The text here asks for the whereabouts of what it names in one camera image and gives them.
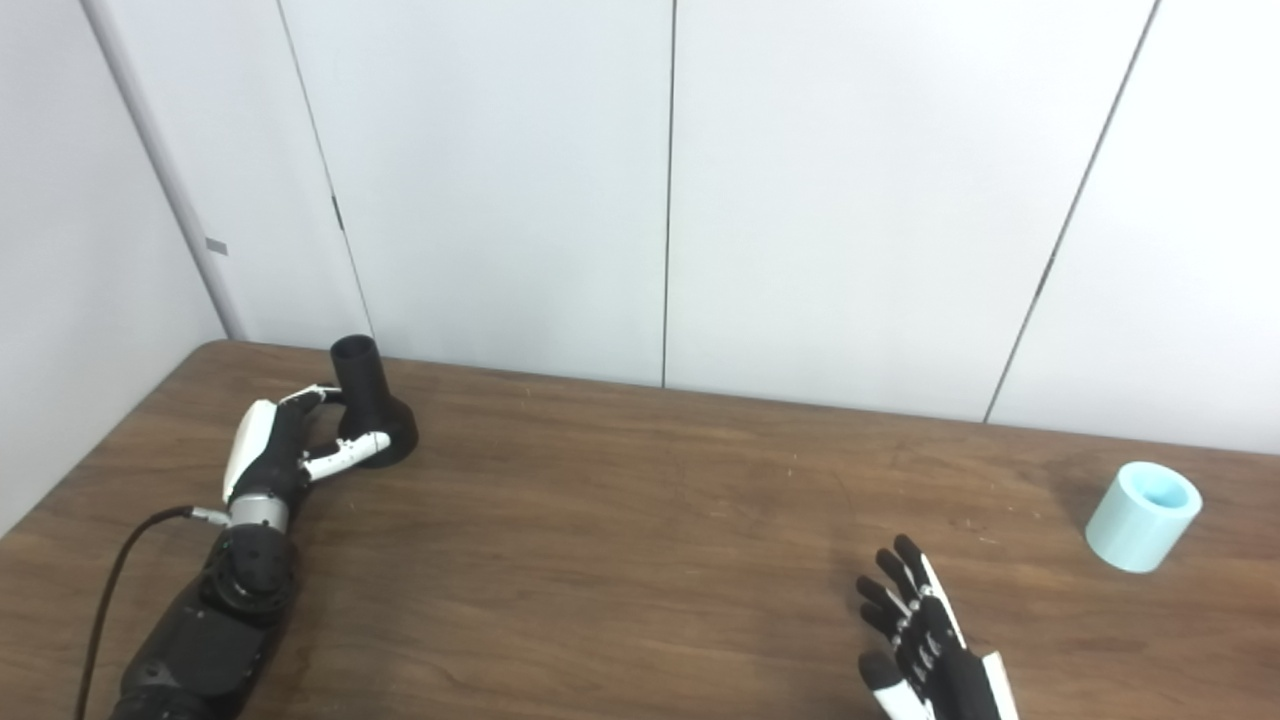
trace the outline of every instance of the white fingertip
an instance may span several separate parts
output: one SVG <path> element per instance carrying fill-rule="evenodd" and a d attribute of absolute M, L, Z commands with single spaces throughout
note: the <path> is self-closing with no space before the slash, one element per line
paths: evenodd
<path fill-rule="evenodd" d="M 960 632 L 960 621 L 956 620 L 956 611 L 951 610 L 951 601 L 947 598 L 947 592 L 942 589 L 942 583 L 938 582 L 938 575 L 933 571 L 933 565 L 929 564 L 928 555 L 920 555 L 920 565 L 924 565 L 924 574 L 929 577 L 929 592 L 933 597 L 942 601 L 942 609 L 947 611 L 947 619 L 951 620 L 951 629 L 956 633 L 956 641 L 960 642 L 960 647 L 968 648 L 969 644 L 964 642 L 964 633 Z"/>
<path fill-rule="evenodd" d="M 1000 720 L 1018 720 L 1018 707 L 1014 706 L 1014 688 L 1009 685 L 1009 673 L 1005 671 L 1005 659 L 1000 652 L 992 652 L 982 659 L 991 683 L 991 696 L 996 698 L 996 711 Z"/>
<path fill-rule="evenodd" d="M 378 452 L 390 447 L 390 436 L 383 432 L 369 432 L 355 439 L 338 438 L 338 451 L 302 461 L 302 468 L 311 480 L 328 478 L 348 468 L 369 460 Z"/>
<path fill-rule="evenodd" d="M 890 720 L 933 720 L 932 707 L 920 702 L 919 696 L 906 684 L 906 680 L 881 691 L 873 691 L 876 702 L 881 703 Z"/>

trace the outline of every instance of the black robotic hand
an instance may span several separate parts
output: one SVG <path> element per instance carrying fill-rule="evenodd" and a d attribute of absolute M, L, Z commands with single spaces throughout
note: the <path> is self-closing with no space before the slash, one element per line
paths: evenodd
<path fill-rule="evenodd" d="M 858 669 L 891 720 L 1018 720 L 1009 676 L 998 652 L 969 652 L 929 559 L 906 536 L 893 539 L 895 555 L 876 553 L 876 564 L 899 593 L 863 575 L 863 620 L 893 646 L 893 660 L 867 652 Z"/>

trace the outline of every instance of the black cable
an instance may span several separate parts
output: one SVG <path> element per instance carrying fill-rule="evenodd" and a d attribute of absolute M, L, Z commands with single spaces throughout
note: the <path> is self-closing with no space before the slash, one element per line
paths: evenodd
<path fill-rule="evenodd" d="M 106 621 L 106 607 L 111 603 L 111 593 L 115 591 L 115 582 L 120 579 L 120 570 L 124 569 L 124 559 L 129 556 L 129 551 L 133 550 L 133 543 L 138 542 L 142 533 L 147 532 L 152 525 L 159 525 L 165 520 L 172 520 L 174 518 L 191 518 L 191 512 L 195 510 L 191 505 L 183 505 L 180 507 L 170 507 L 168 510 L 161 510 L 155 515 L 147 518 L 141 525 L 133 528 L 129 533 L 128 539 L 120 546 L 120 552 L 115 556 L 115 565 L 111 566 L 111 573 L 106 577 L 106 587 L 102 588 L 102 597 L 97 601 L 97 614 L 93 616 L 93 628 L 88 633 L 88 651 L 84 653 L 84 671 L 81 674 L 81 689 L 79 696 L 76 698 L 76 720 L 84 720 L 86 706 L 88 705 L 88 687 L 90 682 L 93 679 L 93 664 L 97 660 L 97 643 L 102 639 L 102 625 Z"/>

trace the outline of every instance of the panel seam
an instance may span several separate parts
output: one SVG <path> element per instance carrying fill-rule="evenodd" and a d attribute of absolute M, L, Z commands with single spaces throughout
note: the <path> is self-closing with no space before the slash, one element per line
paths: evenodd
<path fill-rule="evenodd" d="M 1093 173 L 1093 165 L 1098 160 L 1098 152 L 1102 150 L 1102 143 L 1107 138 L 1107 132 L 1111 129 L 1111 122 L 1115 119 L 1116 109 L 1120 106 L 1120 100 L 1124 97 L 1124 91 L 1129 87 L 1129 78 L 1133 76 L 1133 69 L 1138 64 L 1138 56 L 1142 54 L 1142 47 L 1147 42 L 1147 35 L 1151 32 L 1151 24 L 1156 19 L 1156 12 L 1160 10 L 1160 3 L 1162 0 L 1155 0 L 1151 5 L 1151 12 L 1147 14 L 1147 22 L 1142 26 L 1142 32 L 1138 35 L 1138 42 L 1134 45 L 1133 55 L 1129 56 L 1129 65 L 1124 70 L 1124 77 L 1120 78 L 1120 86 L 1116 88 L 1115 97 L 1111 100 L 1111 108 L 1107 110 L 1106 120 L 1102 122 L 1102 129 L 1098 132 L 1098 140 L 1093 143 L 1093 152 L 1089 154 L 1089 161 L 1084 165 L 1084 173 L 1080 176 L 1080 183 L 1075 188 L 1075 196 L 1071 197 L 1071 205 L 1066 210 L 1066 217 L 1062 219 L 1062 227 L 1059 229 L 1057 238 L 1053 241 L 1053 249 L 1048 254 L 1048 260 L 1044 263 L 1044 270 L 1041 272 L 1039 283 L 1036 286 L 1036 292 L 1032 295 L 1032 301 L 1027 306 L 1027 313 L 1023 315 L 1023 324 L 1018 328 L 1018 336 L 1014 338 L 1014 345 L 1009 350 L 1009 357 L 1005 359 L 1005 366 L 1000 373 L 1000 379 L 996 382 L 996 389 L 991 395 L 991 402 L 987 404 L 987 413 L 983 414 L 982 421 L 989 423 L 991 414 L 996 409 L 996 402 L 1000 400 L 1000 393 L 1005 389 L 1005 380 L 1009 379 L 1009 370 L 1014 366 L 1014 360 L 1018 356 L 1018 351 L 1021 348 L 1023 337 L 1027 334 L 1027 328 L 1030 325 L 1032 315 L 1036 314 L 1036 307 L 1039 305 L 1041 295 L 1044 292 L 1044 284 L 1048 282 L 1048 275 L 1053 270 L 1053 263 L 1057 261 L 1059 250 L 1062 247 L 1062 238 L 1066 237 L 1068 231 L 1071 227 L 1071 220 L 1075 218 L 1075 210 L 1080 205 L 1080 196 L 1084 195 L 1084 187 L 1089 182 L 1089 176 Z"/>

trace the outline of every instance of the light blue cylinder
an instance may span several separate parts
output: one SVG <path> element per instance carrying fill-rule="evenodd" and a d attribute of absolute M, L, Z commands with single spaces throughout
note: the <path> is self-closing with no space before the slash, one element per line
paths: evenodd
<path fill-rule="evenodd" d="M 1128 462 L 1093 511 L 1084 537 L 1111 565 L 1151 573 L 1203 506 L 1196 486 L 1176 471 L 1155 462 Z"/>

